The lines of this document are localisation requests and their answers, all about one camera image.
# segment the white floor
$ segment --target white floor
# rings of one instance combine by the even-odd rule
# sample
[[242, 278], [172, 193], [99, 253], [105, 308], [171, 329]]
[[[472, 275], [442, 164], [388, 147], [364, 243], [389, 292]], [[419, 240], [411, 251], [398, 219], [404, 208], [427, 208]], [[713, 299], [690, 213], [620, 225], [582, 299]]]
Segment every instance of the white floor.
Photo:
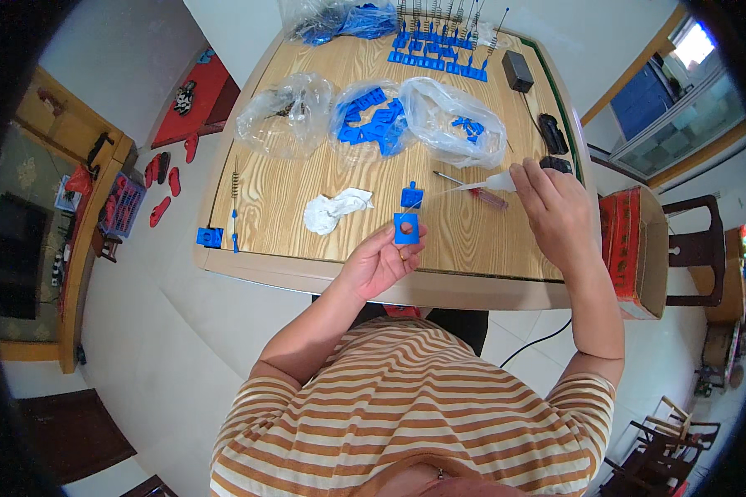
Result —
[[[172, 167], [179, 166], [182, 193], [150, 228], [149, 212], [169, 194], [168, 184], [155, 184], [130, 239], [119, 247], [119, 263], [97, 259], [82, 327], [84, 378], [138, 451], [144, 470], [183, 496], [208, 495], [210, 451], [235, 392], [268, 339], [310, 302], [309, 295], [194, 266], [196, 214], [217, 143], [217, 135], [200, 138], [191, 164], [184, 164], [181, 143], [163, 148], [172, 154]], [[138, 168], [152, 155], [139, 157]], [[686, 271], [670, 274], [670, 293], [693, 288]], [[568, 310], [490, 313], [483, 357], [500, 364], [568, 319]], [[616, 459], [635, 437], [627, 429], [630, 420], [654, 413], [661, 395], [687, 403], [705, 316], [701, 309], [667, 308], [660, 322], [629, 321], [626, 328], [627, 366], [608, 447]], [[522, 352], [506, 369], [545, 394], [573, 353], [567, 329]]]

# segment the television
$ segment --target television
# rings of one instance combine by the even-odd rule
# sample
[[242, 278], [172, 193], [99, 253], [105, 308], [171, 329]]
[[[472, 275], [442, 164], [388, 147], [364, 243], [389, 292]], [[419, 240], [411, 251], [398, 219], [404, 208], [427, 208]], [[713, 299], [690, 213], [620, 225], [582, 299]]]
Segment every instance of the television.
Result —
[[49, 210], [11, 193], [0, 196], [0, 316], [36, 319], [51, 222]]

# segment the red slipper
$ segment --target red slipper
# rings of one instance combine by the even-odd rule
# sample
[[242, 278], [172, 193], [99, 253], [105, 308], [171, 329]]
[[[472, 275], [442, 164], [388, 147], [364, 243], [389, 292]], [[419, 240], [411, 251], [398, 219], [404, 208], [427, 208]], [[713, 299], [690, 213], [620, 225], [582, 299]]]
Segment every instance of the red slipper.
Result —
[[177, 196], [179, 195], [180, 187], [179, 187], [179, 168], [173, 167], [172, 170], [169, 172], [169, 186], [172, 189], [172, 195]]
[[160, 202], [159, 205], [152, 207], [152, 213], [149, 215], [149, 227], [157, 226], [160, 218], [163, 217], [163, 213], [166, 212], [166, 209], [169, 208], [169, 204], [171, 203], [172, 198], [170, 196], [167, 196], [163, 199], [162, 202]]
[[185, 163], [190, 164], [193, 162], [193, 157], [196, 155], [196, 146], [199, 145], [199, 135], [191, 133], [185, 139]]
[[152, 186], [152, 182], [157, 179], [157, 174], [160, 171], [160, 154], [157, 154], [151, 161], [149, 161], [149, 164], [146, 165], [146, 170], [144, 171], [144, 182], [146, 183], [146, 189], [149, 189]]

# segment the orange striped t-shirt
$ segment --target orange striped t-shirt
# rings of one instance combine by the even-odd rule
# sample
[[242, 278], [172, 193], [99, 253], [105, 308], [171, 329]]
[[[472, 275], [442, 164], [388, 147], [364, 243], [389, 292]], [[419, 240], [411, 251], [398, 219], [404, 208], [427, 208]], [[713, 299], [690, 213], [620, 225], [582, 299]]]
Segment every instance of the orange striped t-shirt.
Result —
[[574, 374], [541, 399], [436, 324], [347, 332], [297, 391], [243, 384], [213, 452], [213, 495], [374, 495], [411, 464], [531, 494], [580, 495], [611, 430], [613, 386]]

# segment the wooden table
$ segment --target wooden table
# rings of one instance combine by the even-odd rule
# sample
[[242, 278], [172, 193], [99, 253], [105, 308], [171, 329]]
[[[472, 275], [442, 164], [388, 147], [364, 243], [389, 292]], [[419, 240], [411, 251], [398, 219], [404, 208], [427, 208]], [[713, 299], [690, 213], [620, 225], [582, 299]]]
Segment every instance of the wooden table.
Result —
[[[482, 181], [506, 170], [523, 157], [547, 155], [545, 144], [531, 122], [541, 113], [558, 118], [567, 136], [575, 173], [592, 196], [596, 190], [588, 169], [589, 155], [577, 114], [547, 53], [535, 41], [501, 34], [507, 49], [522, 53], [535, 78], [527, 93], [512, 91], [500, 64], [504, 49], [489, 60], [489, 81], [450, 75], [430, 69], [387, 62], [393, 36], [362, 40], [342, 36], [318, 48], [281, 44], [274, 40], [243, 88], [224, 130], [216, 162], [199, 214], [202, 227], [224, 228], [221, 249], [195, 245], [196, 264], [205, 269], [267, 285], [311, 293], [321, 292], [337, 275], [341, 264], [369, 233], [392, 222], [401, 188], [410, 181], [425, 190], [420, 221], [429, 229], [420, 269], [383, 293], [381, 302], [458, 309], [547, 309], [569, 306], [562, 276], [538, 249], [527, 216], [516, 194], [504, 194], [510, 207], [499, 212], [466, 193], [442, 194], [453, 185], [434, 174], [436, 169], [465, 183]], [[468, 53], [462, 51], [460, 57]], [[475, 52], [480, 67], [486, 51]], [[314, 71], [338, 91], [358, 80], [389, 78], [402, 82], [426, 75], [453, 85], [483, 101], [506, 126], [510, 148], [503, 164], [492, 171], [456, 169], [431, 160], [418, 143], [384, 162], [348, 167], [323, 141], [307, 161], [284, 161], [250, 151], [233, 140], [235, 117], [252, 96], [299, 71]], [[238, 162], [239, 253], [232, 251], [231, 174]], [[334, 232], [309, 232], [302, 219], [304, 207], [318, 194], [329, 197], [348, 187], [373, 192], [375, 208], [345, 216]], [[599, 237], [599, 215], [593, 213], [592, 236]]]

